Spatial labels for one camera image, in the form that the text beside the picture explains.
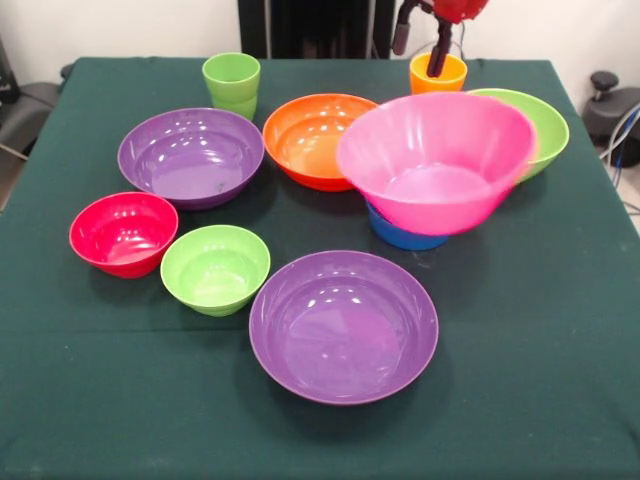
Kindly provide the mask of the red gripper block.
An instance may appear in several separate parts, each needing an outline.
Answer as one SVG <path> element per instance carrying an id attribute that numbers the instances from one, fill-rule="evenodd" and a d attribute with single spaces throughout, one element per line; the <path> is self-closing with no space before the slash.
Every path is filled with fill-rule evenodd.
<path id="1" fill-rule="evenodd" d="M 488 0 L 434 0 L 433 12 L 438 17 L 438 38 L 434 45 L 427 66 L 427 76 L 441 76 L 449 54 L 452 40 L 452 24 L 475 19 L 485 8 Z M 410 34 L 410 16 L 414 9 L 431 13 L 431 2 L 425 0 L 403 0 L 398 10 L 391 50 L 394 55 L 401 56 L 406 52 Z"/>

